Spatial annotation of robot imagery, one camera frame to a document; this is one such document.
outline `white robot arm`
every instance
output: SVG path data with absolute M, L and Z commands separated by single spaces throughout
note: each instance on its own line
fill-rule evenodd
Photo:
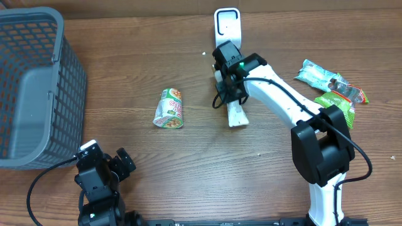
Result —
M 216 59 L 215 77 L 221 81 L 217 84 L 218 94 L 215 100 L 220 97 L 222 103 L 227 104 L 243 97 L 254 97 L 291 129 L 293 162 L 299 173 L 309 182 L 310 220 L 317 226 L 336 225 L 334 186 L 346 177 L 349 161 L 354 158 L 354 150 L 350 144 L 338 139 L 335 133 L 328 131 L 320 120 L 331 123 L 350 137 L 342 111 L 334 106 L 322 109 L 321 105 L 308 100 L 280 79 L 260 56 L 253 54 L 245 58 L 230 41 L 219 45 L 213 56 Z M 289 94 L 309 112 L 303 110 Z M 327 136 L 318 140 L 315 133 L 319 131 L 328 132 Z M 341 222 L 344 214 L 340 204 L 341 186 L 339 188 L 336 212 L 338 221 Z
M 247 78 L 271 79 L 289 91 L 314 114 L 320 113 L 319 109 L 322 108 L 321 105 L 308 100 L 295 89 L 291 88 L 286 82 L 279 78 L 279 76 L 273 71 L 272 67 L 268 64 L 258 66 L 251 70 Z M 254 97 L 264 103 L 289 129 L 295 127 L 298 121 L 308 121 L 312 118 L 312 116 L 307 114 L 307 112 L 302 111 L 302 109 L 296 105 L 287 94 L 273 84 L 249 80 L 244 82 L 244 87 L 250 97 Z M 327 185 L 324 187 L 317 184 L 309 184 L 311 205 L 308 214 L 315 225 L 335 225 L 334 186 L 345 177 L 346 173 L 338 174 L 329 180 Z M 344 217 L 341 208 L 342 190 L 338 190 L 337 199 L 338 221 L 341 221 Z

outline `black motor joint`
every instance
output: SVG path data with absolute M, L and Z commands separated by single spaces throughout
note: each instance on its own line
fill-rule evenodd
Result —
M 124 148 L 118 149 L 117 154 L 112 158 L 103 153 L 97 143 L 78 153 L 79 173 L 75 182 L 88 199 L 88 204 L 82 206 L 84 196 L 80 197 L 79 226 L 104 225 L 106 222 L 112 226 L 146 225 L 138 212 L 125 213 L 119 182 L 129 177 L 136 167 Z
M 246 78 L 251 70 L 266 65 L 266 60 L 256 53 L 244 57 L 231 41 L 219 45 L 212 52 L 212 56 L 216 61 L 215 69 L 222 74 L 223 81 L 216 85 L 222 103 L 239 100 L 241 104 L 241 99 L 248 97 L 248 94 L 240 81 Z

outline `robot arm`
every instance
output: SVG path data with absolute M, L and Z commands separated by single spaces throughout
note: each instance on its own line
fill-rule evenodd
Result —
M 243 97 L 254 97 L 263 102 L 291 129 L 293 162 L 299 173 L 309 182 L 310 220 L 319 226 L 335 225 L 334 185 L 345 178 L 345 172 L 349 170 L 349 161 L 354 158 L 353 147 L 339 139 L 332 131 L 327 131 L 320 121 L 302 110 L 277 85 L 257 79 L 274 81 L 316 117 L 326 120 L 350 137 L 342 111 L 336 106 L 322 109 L 321 105 L 308 100 L 280 79 L 260 56 L 253 54 L 245 58 L 230 41 L 218 46 L 213 56 L 216 59 L 214 67 L 222 75 L 217 90 L 223 103 L 241 100 Z M 315 136 L 319 131 L 327 132 L 320 140 Z M 341 194 L 342 191 L 338 190 L 338 221 L 344 217 L 340 204 Z
M 82 188 L 88 204 L 83 205 L 84 196 L 80 195 L 79 226 L 148 226 L 138 212 L 126 212 L 119 182 L 128 178 L 136 166 L 124 148 L 118 149 L 117 154 L 112 158 L 103 153 L 95 140 L 80 147 L 79 173 L 74 180 Z
M 308 100 L 295 89 L 291 88 L 277 76 L 272 70 L 272 67 L 268 64 L 258 66 L 251 70 L 247 78 L 271 79 L 289 91 L 296 99 L 305 105 L 308 110 L 312 111 L 314 114 L 320 113 L 319 109 L 322 108 L 321 105 Z M 289 129 L 295 127 L 296 123 L 300 120 L 307 121 L 312 118 L 307 112 L 302 111 L 287 94 L 273 84 L 249 80 L 244 82 L 244 87 L 250 97 L 254 97 L 264 103 Z

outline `gray plastic basket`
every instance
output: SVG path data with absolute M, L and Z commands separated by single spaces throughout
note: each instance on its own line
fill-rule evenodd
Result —
M 87 75 L 52 8 L 0 11 L 0 167 L 47 168 L 82 142 Z

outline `white base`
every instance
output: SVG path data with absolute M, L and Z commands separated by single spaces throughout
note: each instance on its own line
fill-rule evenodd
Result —
M 214 71 L 216 81 L 223 81 L 220 71 L 215 71 L 214 66 L 212 66 L 212 70 Z M 245 126 L 249 124 L 249 119 L 238 100 L 227 104 L 227 119 L 229 120 L 230 127 Z
M 313 223 L 317 226 L 334 226 L 336 225 L 334 215 L 334 186 L 336 183 L 344 180 L 346 173 L 338 174 L 328 181 L 324 187 L 317 184 L 309 184 L 310 187 L 310 200 L 311 206 L 308 215 Z M 342 185 L 339 186 L 337 194 L 337 212 L 338 221 L 340 222 L 344 217 L 342 211 Z

